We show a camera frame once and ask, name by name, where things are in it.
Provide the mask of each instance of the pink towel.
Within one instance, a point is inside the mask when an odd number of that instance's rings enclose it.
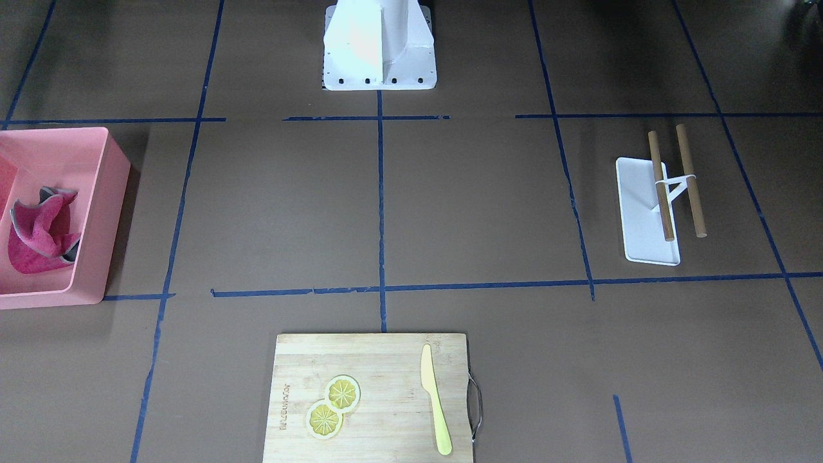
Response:
[[[44,187],[37,206],[19,199],[14,203],[8,239],[12,267],[22,274],[37,274],[74,263],[80,235],[68,232],[68,206],[76,197],[76,191]]]

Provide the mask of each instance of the wooden rod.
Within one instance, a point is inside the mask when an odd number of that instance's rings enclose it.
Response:
[[[694,175],[695,166],[691,163],[691,150],[689,149],[689,139],[686,138],[686,126],[678,124],[677,144],[680,145],[680,156],[683,159],[683,175]],[[703,219],[703,206],[700,205],[700,193],[697,191],[697,179],[689,177],[686,179],[689,187],[689,204],[691,204],[691,217],[695,221],[695,234],[698,238],[706,237],[706,221]]]
[[[654,168],[654,181],[663,180],[663,164],[660,162],[660,147],[658,145],[658,133],[649,132],[649,150],[652,152],[652,167]],[[655,184],[658,191],[658,203],[660,204],[660,220],[663,222],[663,236],[666,241],[674,241],[674,229],[672,228],[672,210],[668,203],[668,185],[664,183]]]

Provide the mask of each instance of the pink plastic container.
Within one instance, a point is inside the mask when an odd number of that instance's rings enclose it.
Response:
[[[130,166],[104,127],[0,132],[0,309],[103,299]],[[70,232],[80,247],[71,267],[24,275],[8,259],[9,211],[16,199],[37,204],[41,186],[77,190]]]

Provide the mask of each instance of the blue tape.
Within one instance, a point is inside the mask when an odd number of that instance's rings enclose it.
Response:
[[[552,115],[515,115],[515,119],[642,119],[642,118],[686,118],[718,117],[715,113],[582,113]]]
[[[37,53],[40,51],[40,46],[43,45],[43,38],[46,36],[46,31],[49,28],[49,24],[51,23],[52,15],[54,14],[54,7],[57,5],[57,0],[52,0],[49,4],[49,12],[46,13],[46,19],[43,20],[43,27],[40,29],[40,35],[37,37],[37,42],[35,43],[35,49],[31,51],[31,56],[29,57],[29,62],[26,63],[26,70],[23,71],[23,77],[20,79],[20,83],[17,84],[17,90],[14,92],[14,98],[12,98],[12,103],[8,107],[8,112],[6,113],[6,119],[3,121],[2,129],[8,129],[9,122],[14,115],[14,110],[17,108],[17,102],[20,101],[20,95],[23,92],[23,86],[26,84],[26,80],[29,78],[29,73],[31,72],[31,67],[35,64],[35,59],[37,59]]]
[[[683,19],[680,7],[677,6],[677,0],[672,0],[672,6],[674,7],[674,11],[677,14],[677,20],[680,22],[681,28],[683,29],[683,34],[686,35],[686,41],[688,41],[689,47],[691,48],[691,52],[695,57],[697,67],[700,69],[700,75],[703,77],[703,81],[706,84],[706,88],[709,90],[709,96],[711,96],[712,102],[714,103],[714,108],[717,111],[717,114],[720,115],[720,122],[723,125],[723,131],[726,133],[728,144],[732,148],[734,159],[737,162],[737,167],[740,169],[740,173],[743,177],[743,182],[746,184],[746,189],[749,191],[751,202],[755,205],[757,215],[758,217],[760,217],[760,224],[763,226],[763,231],[765,232],[766,237],[769,239],[769,245],[771,246],[772,252],[774,253],[774,258],[777,260],[777,264],[780,267],[780,272],[783,275],[783,279],[786,282],[786,288],[788,289],[788,293],[792,297],[792,302],[794,303],[794,308],[797,311],[797,316],[800,317],[803,329],[806,331],[806,337],[809,339],[811,350],[814,352],[815,357],[817,359],[817,365],[823,371],[823,355],[821,355],[821,351],[817,345],[817,341],[815,340],[814,333],[811,332],[811,327],[808,324],[806,314],[803,312],[803,308],[800,305],[800,301],[797,299],[797,294],[795,294],[794,292],[794,287],[792,286],[792,281],[789,277],[788,272],[786,271],[786,266],[783,264],[783,259],[780,257],[780,253],[777,249],[777,244],[774,242],[771,230],[769,229],[769,224],[766,222],[765,215],[763,214],[763,209],[760,208],[760,202],[757,200],[755,191],[751,186],[749,175],[746,173],[746,168],[743,166],[743,160],[740,158],[740,153],[737,151],[737,145],[735,144],[734,138],[732,137],[732,132],[731,130],[729,130],[728,124],[726,123],[726,117],[723,115],[723,111],[720,109],[720,103],[718,101],[718,98],[714,94],[714,89],[712,88],[712,84],[709,81],[709,75],[706,73],[706,69],[703,66],[703,62],[700,61],[700,56],[697,53],[695,42],[692,40],[691,34],[689,33],[689,28],[686,26],[686,20]]]
[[[164,299],[171,299],[175,295],[173,293],[166,294],[115,294],[112,296],[103,297],[104,301],[162,301]]]
[[[617,413],[617,425],[620,426],[620,436],[623,440],[623,452],[625,453],[625,463],[632,463],[631,447],[629,447],[629,435],[625,431],[625,421],[623,420],[623,409],[620,406],[620,397],[613,395],[615,401],[615,412]]]
[[[806,112],[806,113],[582,113],[582,114],[558,114],[552,115],[514,115],[515,119],[643,119],[643,118],[718,118],[725,117],[740,117],[740,118],[758,118],[758,117],[823,117],[823,113]]]
[[[284,122],[318,122],[334,120],[438,120],[451,119],[448,115],[399,115],[399,116],[291,116],[283,119]]]
[[[284,122],[316,122],[330,120],[377,120],[375,116],[291,116],[283,119]]]
[[[805,113],[723,113],[726,117],[823,117],[821,112]]]
[[[490,288],[547,288],[552,286],[586,286],[588,280],[558,280],[501,283],[439,283],[439,284],[398,284],[387,286],[386,291],[431,291],[452,289],[490,289]]]
[[[823,272],[801,272],[788,274],[790,278],[823,278]],[[783,274],[728,274],[696,275],[682,277],[646,277],[646,278],[598,278],[594,284],[637,284],[637,283],[688,283],[709,281],[737,281],[781,279]],[[546,280],[521,282],[487,282],[487,283],[434,283],[434,284],[396,284],[385,285],[386,292],[432,291],[456,289],[495,289],[495,288],[550,288],[555,286],[587,286],[588,280]],[[357,286],[340,288],[301,288],[269,289],[260,291],[215,291],[213,297],[261,297],[290,296],[303,294],[341,294],[349,292],[380,292],[380,286]]]
[[[540,66],[543,70],[543,81],[546,83],[546,95],[549,98],[549,107],[551,108],[551,119],[555,125],[555,136],[557,137],[557,146],[560,149],[560,161],[563,164],[563,173],[566,181],[569,183],[569,201],[571,202],[571,209],[574,213],[574,220],[577,222],[577,233],[580,239],[580,252],[583,255],[583,265],[586,269],[586,278],[588,279],[588,290],[591,293],[592,301],[594,301],[594,281],[592,279],[592,268],[588,263],[588,253],[586,252],[586,240],[583,237],[583,227],[580,225],[580,214],[577,210],[577,200],[574,198],[574,187],[572,186],[571,174],[569,173],[569,164],[566,162],[565,148],[563,146],[563,136],[560,134],[560,121],[557,119],[557,108],[555,107],[555,98],[551,92],[551,82],[549,81],[549,71],[546,67],[546,56],[543,54],[543,45],[540,41],[540,31],[537,28],[537,17],[534,14],[534,3],[528,0],[528,10],[532,15],[532,28],[534,29],[534,39],[537,43],[537,53],[540,55]]]
[[[217,19],[214,25],[214,35],[212,36],[212,49],[209,53],[208,64],[206,66],[206,76],[203,78],[203,87],[200,94],[200,106],[198,107],[197,121],[194,123],[194,134],[192,135],[192,146],[188,152],[188,164],[186,165],[186,175],[183,181],[183,189],[180,192],[180,203],[177,209],[177,220],[174,224],[174,236],[171,241],[171,250],[169,252],[169,267],[166,270],[165,280],[163,282],[163,293],[169,292],[171,287],[171,275],[174,271],[174,257],[177,254],[177,245],[180,238],[180,228],[183,224],[183,212],[186,204],[186,189],[188,188],[188,178],[192,172],[192,162],[194,161],[194,153],[197,150],[198,137],[200,135],[200,124],[203,116],[203,108],[206,105],[206,94],[208,92],[208,83],[212,74],[212,65],[214,63],[214,54],[217,49],[217,37],[220,34],[220,24],[223,17],[223,4],[225,0],[220,0],[220,6],[217,9]],[[148,411],[149,395],[151,393],[151,380],[154,378],[154,369],[157,362],[157,351],[160,348],[160,326],[165,316],[165,307],[168,299],[160,300],[160,308],[157,312],[157,324],[155,327],[154,348],[151,353],[151,367],[146,376],[146,384],[143,387],[143,397],[140,401],[140,414],[137,418],[137,428],[134,432],[134,443],[132,444],[131,463],[137,463],[137,454],[140,451],[140,441],[143,433],[143,424],[146,421],[146,412]]]
[[[348,292],[379,292],[379,286],[358,286],[346,288],[302,288],[302,289],[267,289],[260,291],[215,291],[209,290],[213,297],[263,297],[294,296],[304,294],[344,294]]]
[[[9,125],[37,124],[165,124],[192,122],[225,122],[225,117],[157,117],[135,119],[19,119],[9,120]]]
[[[385,333],[387,327],[386,313],[386,241],[385,241],[385,211],[384,211],[384,178],[383,178],[383,92],[377,91],[377,172],[378,196],[380,216],[380,331]]]

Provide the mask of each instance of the yellow knife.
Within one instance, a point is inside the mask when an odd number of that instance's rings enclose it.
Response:
[[[420,355],[420,379],[423,389],[431,397],[437,451],[440,455],[448,455],[452,452],[452,438],[449,436],[449,427],[446,426],[446,417],[443,416],[443,408],[440,406],[440,395],[437,393],[437,381],[435,380],[435,365],[431,361],[431,346],[428,344],[423,344],[423,353]]]

